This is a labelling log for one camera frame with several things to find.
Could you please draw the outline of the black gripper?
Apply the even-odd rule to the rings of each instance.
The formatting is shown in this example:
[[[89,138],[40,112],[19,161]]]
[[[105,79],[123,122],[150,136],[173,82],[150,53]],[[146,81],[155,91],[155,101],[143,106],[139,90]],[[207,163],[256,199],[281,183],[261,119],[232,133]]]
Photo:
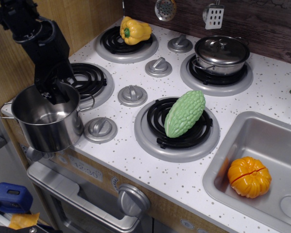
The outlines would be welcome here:
[[[72,76],[69,45],[53,20],[23,20],[21,45],[35,65],[34,84],[51,104],[69,102],[60,81]]]

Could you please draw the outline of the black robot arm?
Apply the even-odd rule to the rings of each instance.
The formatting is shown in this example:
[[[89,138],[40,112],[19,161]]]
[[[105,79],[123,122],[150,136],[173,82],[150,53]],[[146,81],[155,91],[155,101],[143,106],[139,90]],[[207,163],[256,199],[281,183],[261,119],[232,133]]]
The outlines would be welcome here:
[[[70,100],[61,81],[73,76],[70,47],[58,24],[42,17],[32,0],[0,0],[0,25],[12,32],[34,63],[34,84],[52,104]]]

